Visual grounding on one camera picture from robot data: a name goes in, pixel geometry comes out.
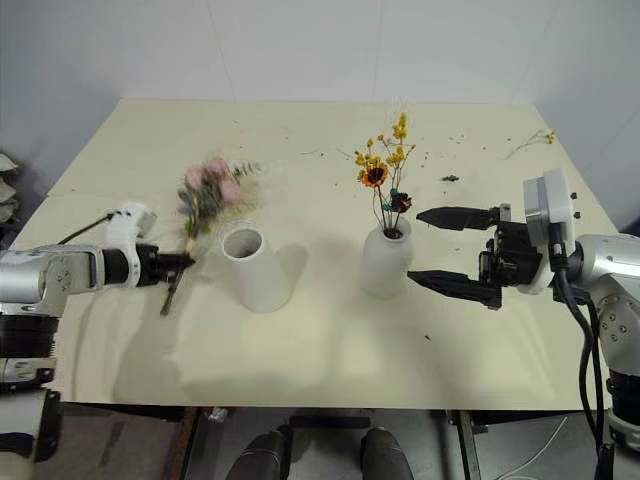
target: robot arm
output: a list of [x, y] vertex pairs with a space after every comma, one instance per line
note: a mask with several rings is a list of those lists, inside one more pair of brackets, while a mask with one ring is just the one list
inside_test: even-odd
[[408, 276], [436, 292], [492, 309], [502, 306], [502, 287], [506, 286], [527, 294], [554, 286], [556, 300], [575, 306], [574, 295], [568, 301], [553, 281], [560, 272], [569, 291], [583, 292], [587, 304], [594, 306], [593, 336], [601, 340], [610, 370], [612, 438], [640, 452], [640, 239], [631, 235], [576, 239], [570, 202], [576, 197], [569, 195], [560, 169], [526, 181], [524, 193], [526, 223], [511, 222], [507, 204], [490, 210], [443, 207], [420, 213], [419, 220], [439, 228], [487, 230], [495, 226], [496, 231], [480, 253], [478, 280], [444, 271], [409, 272]]
[[129, 203], [107, 226], [111, 248], [54, 245], [0, 256], [0, 479], [30, 478], [33, 463], [56, 451], [60, 394], [42, 385], [54, 377], [54, 334], [69, 295], [155, 285], [193, 264], [136, 244], [154, 221], [144, 205]]

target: white wall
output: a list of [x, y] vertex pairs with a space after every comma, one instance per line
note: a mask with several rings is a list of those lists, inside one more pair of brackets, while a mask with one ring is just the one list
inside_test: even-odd
[[640, 214], [639, 6], [0, 0], [0, 146], [27, 164], [33, 206], [121, 96], [534, 102], [623, 226]]

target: pink flower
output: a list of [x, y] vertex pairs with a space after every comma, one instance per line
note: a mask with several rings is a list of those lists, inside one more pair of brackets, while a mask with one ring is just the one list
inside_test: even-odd
[[184, 176], [187, 185], [193, 189], [200, 188], [202, 180], [204, 179], [205, 169], [200, 165], [194, 165], [189, 167], [187, 173]]
[[218, 177], [229, 176], [229, 165], [224, 161], [222, 157], [213, 157], [209, 160], [209, 163], [205, 165], [205, 168]]
[[240, 185], [235, 181], [230, 179], [222, 180], [218, 186], [220, 187], [220, 194], [225, 202], [231, 205], [237, 205], [242, 202]]

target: white vase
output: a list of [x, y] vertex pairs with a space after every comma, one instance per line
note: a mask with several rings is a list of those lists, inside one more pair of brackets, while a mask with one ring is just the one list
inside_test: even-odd
[[248, 310], [273, 312], [287, 303], [291, 285], [260, 232], [240, 228], [228, 233], [222, 239], [222, 253], [233, 289]]
[[398, 239], [384, 235], [382, 227], [374, 228], [364, 241], [360, 285], [369, 294], [389, 298], [402, 290], [413, 260], [411, 225], [400, 217], [397, 229], [402, 233]]

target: light yellow tabletop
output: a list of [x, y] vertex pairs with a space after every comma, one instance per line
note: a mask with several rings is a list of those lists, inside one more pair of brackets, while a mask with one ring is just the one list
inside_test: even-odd
[[[451, 232], [413, 220], [437, 206], [512, 204], [522, 182], [564, 167], [577, 232], [615, 232], [561, 145], [536, 144], [548, 127], [530, 106], [417, 104], [405, 108], [418, 147], [404, 187], [413, 197], [413, 269], [477, 278], [492, 232]], [[182, 242], [176, 189], [186, 168], [214, 153], [258, 161], [260, 207], [248, 215], [295, 283], [272, 314], [231, 293], [215, 234], [196, 252], [172, 313], [166, 287], [109, 288], [69, 299], [53, 383], [64, 400], [103, 403], [579, 409], [581, 333], [566, 308], [516, 289], [503, 308], [440, 296], [406, 281], [391, 300], [361, 293], [360, 250], [375, 226], [371, 191], [349, 154], [386, 132], [399, 109], [345, 103], [125, 100], [98, 130], [22, 231], [15, 247], [53, 243], [129, 200], [158, 214], [148, 241]], [[441, 181], [457, 175], [455, 183]], [[79, 243], [104, 246], [104, 227]]]

